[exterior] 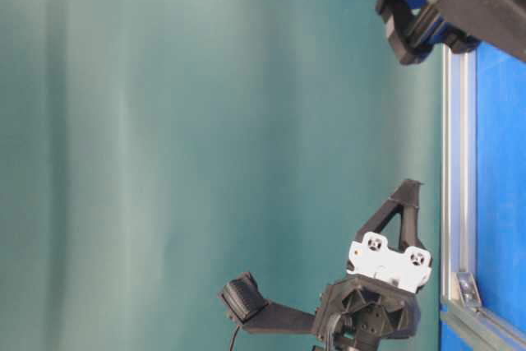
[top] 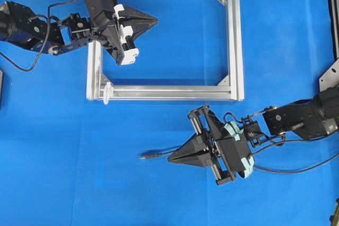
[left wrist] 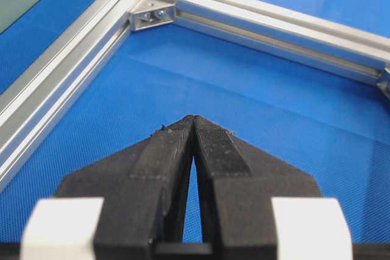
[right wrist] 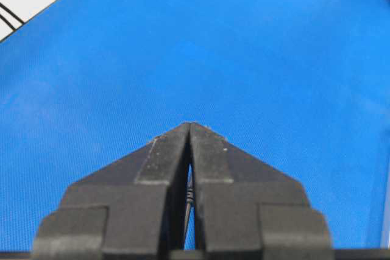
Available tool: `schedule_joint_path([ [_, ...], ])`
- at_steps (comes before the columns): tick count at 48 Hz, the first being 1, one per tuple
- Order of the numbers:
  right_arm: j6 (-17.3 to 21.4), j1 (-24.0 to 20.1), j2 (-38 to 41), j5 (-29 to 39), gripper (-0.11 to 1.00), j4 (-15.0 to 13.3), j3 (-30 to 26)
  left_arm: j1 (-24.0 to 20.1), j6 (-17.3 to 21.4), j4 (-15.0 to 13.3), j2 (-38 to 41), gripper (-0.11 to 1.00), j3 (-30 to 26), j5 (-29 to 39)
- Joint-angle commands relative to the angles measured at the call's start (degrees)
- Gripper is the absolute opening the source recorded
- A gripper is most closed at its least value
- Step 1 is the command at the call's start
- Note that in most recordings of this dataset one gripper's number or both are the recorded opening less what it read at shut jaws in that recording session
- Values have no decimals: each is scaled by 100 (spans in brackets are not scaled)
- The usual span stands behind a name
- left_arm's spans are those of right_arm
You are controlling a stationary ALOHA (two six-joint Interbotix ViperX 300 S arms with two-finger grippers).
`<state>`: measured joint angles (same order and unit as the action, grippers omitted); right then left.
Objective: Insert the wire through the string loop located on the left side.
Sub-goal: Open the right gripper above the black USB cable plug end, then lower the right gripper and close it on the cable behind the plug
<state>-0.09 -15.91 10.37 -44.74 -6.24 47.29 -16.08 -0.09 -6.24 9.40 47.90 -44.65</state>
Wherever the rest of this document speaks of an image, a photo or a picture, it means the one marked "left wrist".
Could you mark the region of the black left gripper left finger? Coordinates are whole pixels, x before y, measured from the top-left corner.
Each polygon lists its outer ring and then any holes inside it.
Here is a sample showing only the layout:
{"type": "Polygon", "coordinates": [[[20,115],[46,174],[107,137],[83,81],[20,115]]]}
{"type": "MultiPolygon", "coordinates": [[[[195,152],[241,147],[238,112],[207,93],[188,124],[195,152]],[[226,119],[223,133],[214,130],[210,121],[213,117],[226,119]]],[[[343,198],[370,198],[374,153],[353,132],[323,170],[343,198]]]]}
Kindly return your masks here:
{"type": "Polygon", "coordinates": [[[150,259],[156,241],[182,240],[193,116],[68,174],[56,197],[103,197],[93,239],[98,259],[150,259]]]}

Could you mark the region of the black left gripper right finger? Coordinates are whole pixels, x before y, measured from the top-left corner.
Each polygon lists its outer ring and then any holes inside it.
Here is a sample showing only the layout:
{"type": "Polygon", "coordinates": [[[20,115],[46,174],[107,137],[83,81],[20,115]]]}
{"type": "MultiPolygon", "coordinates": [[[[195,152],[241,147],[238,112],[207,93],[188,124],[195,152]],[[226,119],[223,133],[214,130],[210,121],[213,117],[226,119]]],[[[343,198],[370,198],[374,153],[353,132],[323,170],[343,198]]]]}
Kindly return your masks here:
{"type": "Polygon", "coordinates": [[[193,150],[204,241],[221,259],[276,259],[272,197],[321,197],[308,173],[195,116],[193,150]]]}

